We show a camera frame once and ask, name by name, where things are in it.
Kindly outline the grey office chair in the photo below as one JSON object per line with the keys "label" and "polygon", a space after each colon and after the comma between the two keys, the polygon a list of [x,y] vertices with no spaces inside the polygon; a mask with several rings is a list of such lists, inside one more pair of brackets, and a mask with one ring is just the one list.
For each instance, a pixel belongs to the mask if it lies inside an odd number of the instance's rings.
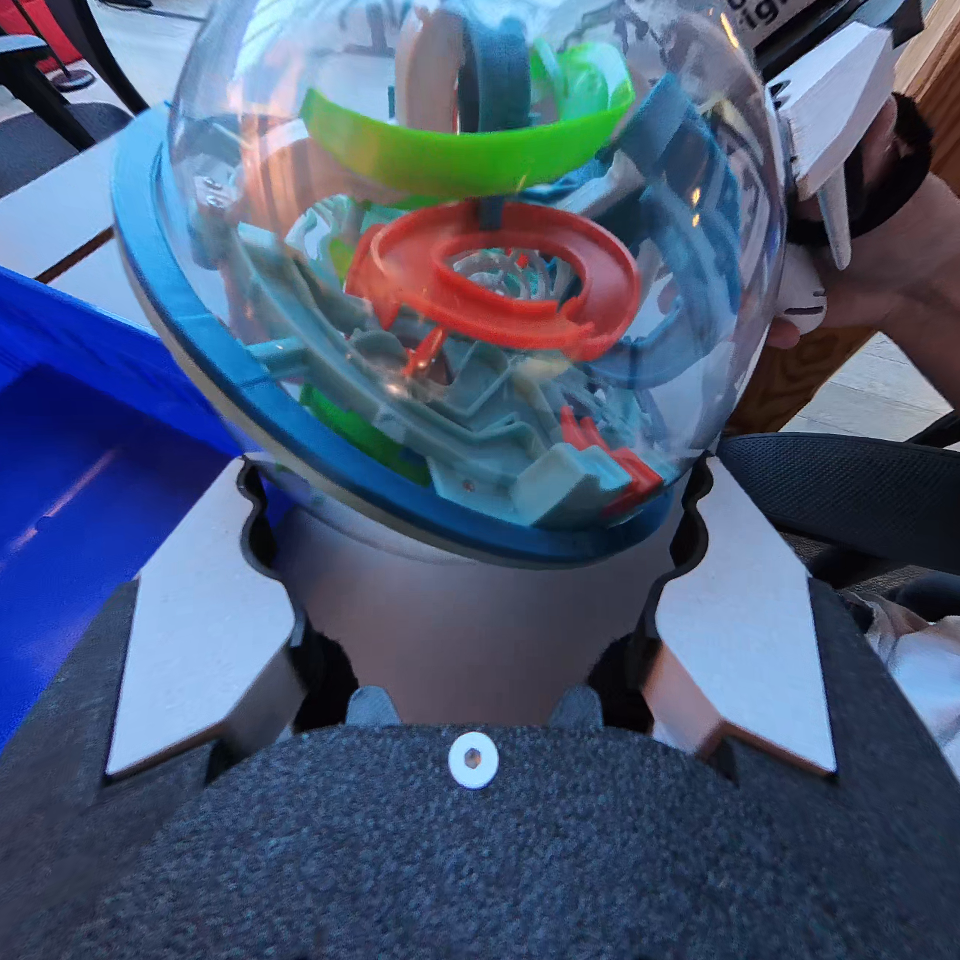
{"label": "grey office chair", "polygon": [[133,121],[108,102],[69,102],[40,64],[52,50],[32,33],[2,33],[1,86],[28,111],[1,122],[1,196],[113,137]]}

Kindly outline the black mesh office chair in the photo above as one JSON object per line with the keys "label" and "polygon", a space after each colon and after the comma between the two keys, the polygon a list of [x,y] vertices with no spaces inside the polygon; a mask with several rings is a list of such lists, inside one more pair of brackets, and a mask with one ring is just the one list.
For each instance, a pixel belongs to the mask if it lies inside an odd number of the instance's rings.
{"label": "black mesh office chair", "polygon": [[904,568],[959,573],[959,454],[881,438],[783,432],[726,438],[720,461],[781,533],[827,547],[835,590]]}

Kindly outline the clear plastic maze ball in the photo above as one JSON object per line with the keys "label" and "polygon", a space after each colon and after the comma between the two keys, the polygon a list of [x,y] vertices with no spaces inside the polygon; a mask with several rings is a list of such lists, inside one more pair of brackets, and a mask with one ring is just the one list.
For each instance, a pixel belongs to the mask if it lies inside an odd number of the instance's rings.
{"label": "clear plastic maze ball", "polygon": [[719,438],[785,275],[742,2],[208,2],[118,243],[265,473],[434,546],[589,564]]}

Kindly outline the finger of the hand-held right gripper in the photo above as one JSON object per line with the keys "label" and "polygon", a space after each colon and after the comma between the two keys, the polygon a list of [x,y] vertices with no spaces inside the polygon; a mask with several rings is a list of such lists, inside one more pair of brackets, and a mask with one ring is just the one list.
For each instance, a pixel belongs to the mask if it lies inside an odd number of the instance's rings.
{"label": "finger of the hand-held right gripper", "polygon": [[797,200],[816,199],[838,270],[852,258],[845,164],[890,97],[893,31],[849,22],[769,83]]}
{"label": "finger of the hand-held right gripper", "polygon": [[798,334],[809,334],[821,326],[826,314],[827,294],[810,252],[803,246],[786,244],[775,318]]}

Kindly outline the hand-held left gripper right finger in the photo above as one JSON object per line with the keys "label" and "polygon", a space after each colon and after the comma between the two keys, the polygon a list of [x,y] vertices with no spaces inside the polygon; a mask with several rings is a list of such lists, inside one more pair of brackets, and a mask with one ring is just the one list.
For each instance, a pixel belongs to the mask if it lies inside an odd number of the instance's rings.
{"label": "hand-held left gripper right finger", "polygon": [[698,463],[686,494],[693,553],[662,580],[645,625],[654,739],[706,759],[737,738],[834,774],[808,571],[718,457]]}

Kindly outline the person's right hand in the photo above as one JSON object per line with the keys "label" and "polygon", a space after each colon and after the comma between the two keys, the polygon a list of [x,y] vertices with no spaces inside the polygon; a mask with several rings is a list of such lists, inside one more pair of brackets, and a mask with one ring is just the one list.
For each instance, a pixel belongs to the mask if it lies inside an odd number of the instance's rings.
{"label": "person's right hand", "polygon": [[929,173],[888,221],[855,238],[838,269],[829,251],[813,255],[825,294],[814,329],[870,329],[885,335],[939,390],[958,381],[959,201]]}

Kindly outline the blue plastic bin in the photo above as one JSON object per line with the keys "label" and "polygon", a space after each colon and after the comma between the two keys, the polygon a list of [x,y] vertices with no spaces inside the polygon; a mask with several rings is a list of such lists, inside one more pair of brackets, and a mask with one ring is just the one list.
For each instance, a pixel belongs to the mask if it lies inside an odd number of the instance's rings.
{"label": "blue plastic bin", "polygon": [[239,449],[151,334],[8,269],[1,300],[6,746]]}

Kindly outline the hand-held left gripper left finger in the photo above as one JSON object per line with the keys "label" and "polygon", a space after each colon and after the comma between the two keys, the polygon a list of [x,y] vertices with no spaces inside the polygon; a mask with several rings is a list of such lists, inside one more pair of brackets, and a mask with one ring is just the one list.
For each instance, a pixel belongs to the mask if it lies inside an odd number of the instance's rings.
{"label": "hand-held left gripper left finger", "polygon": [[230,461],[136,575],[108,779],[214,742],[245,759],[292,725],[306,615],[256,554],[264,510],[255,466]]}

